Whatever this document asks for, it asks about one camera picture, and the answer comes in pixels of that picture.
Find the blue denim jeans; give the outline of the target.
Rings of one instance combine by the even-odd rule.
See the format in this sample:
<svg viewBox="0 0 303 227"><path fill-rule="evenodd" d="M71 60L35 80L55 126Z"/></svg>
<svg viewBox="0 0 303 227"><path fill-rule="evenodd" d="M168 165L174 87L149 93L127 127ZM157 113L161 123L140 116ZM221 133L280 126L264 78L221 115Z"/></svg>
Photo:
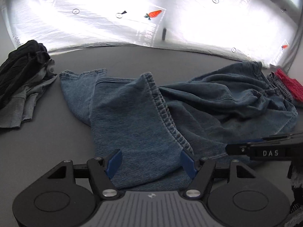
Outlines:
<svg viewBox="0 0 303 227"><path fill-rule="evenodd" d="M298 113L276 94L261 63L239 62L187 82L158 86L151 73L110 77L105 69L60 74L69 110L87 124L96 156L120 149L112 182L120 190L187 187L180 165L187 150L228 163L230 142L291 132Z"/></svg>

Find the red knitted cloth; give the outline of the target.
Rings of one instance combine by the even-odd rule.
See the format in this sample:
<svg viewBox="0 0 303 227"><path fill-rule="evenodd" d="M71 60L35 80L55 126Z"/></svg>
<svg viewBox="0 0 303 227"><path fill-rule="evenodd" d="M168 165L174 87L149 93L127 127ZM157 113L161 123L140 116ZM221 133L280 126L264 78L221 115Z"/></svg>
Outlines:
<svg viewBox="0 0 303 227"><path fill-rule="evenodd" d="M294 99L300 103L303 101L303 86L296 80L291 79L281 69L276 70L275 75L282 81L290 91Z"/></svg>

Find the black white checked cloth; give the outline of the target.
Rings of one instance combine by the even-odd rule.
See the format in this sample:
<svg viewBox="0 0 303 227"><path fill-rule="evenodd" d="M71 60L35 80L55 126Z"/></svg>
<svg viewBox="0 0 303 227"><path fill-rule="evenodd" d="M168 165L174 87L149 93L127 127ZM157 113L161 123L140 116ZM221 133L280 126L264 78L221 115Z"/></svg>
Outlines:
<svg viewBox="0 0 303 227"><path fill-rule="evenodd" d="M275 88L277 95L283 97L285 100L294 103L294 97L289 89L284 85L278 76L274 72L271 72L266 77L271 85Z"/></svg>

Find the grey garment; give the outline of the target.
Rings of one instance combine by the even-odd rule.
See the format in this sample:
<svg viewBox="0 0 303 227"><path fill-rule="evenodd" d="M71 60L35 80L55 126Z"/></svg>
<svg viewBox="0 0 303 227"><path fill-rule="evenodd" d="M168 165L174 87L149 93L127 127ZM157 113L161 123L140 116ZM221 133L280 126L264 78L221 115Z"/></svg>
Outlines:
<svg viewBox="0 0 303 227"><path fill-rule="evenodd" d="M37 101L56 80L55 61L50 59L39 72L26 81L1 109L1 128L19 128L23 122L31 121Z"/></svg>

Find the white printed carrot cloth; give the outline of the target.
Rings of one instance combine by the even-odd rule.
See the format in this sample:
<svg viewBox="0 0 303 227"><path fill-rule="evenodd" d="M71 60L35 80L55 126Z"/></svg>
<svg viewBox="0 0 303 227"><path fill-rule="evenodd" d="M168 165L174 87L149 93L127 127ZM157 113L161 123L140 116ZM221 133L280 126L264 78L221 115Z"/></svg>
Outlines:
<svg viewBox="0 0 303 227"><path fill-rule="evenodd" d="M1 0L15 47L51 52L134 44L284 66L302 37L302 0Z"/></svg>

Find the black garment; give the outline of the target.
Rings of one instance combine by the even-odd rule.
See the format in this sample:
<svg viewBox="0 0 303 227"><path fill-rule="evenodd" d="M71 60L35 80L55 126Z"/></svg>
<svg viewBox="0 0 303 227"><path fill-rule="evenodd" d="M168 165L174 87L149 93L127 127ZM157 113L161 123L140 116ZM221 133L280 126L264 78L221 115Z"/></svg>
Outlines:
<svg viewBox="0 0 303 227"><path fill-rule="evenodd" d="M51 63L51 57L46 47L36 40L30 40L10 52L1 65L1 109L21 86L48 63Z"/></svg>

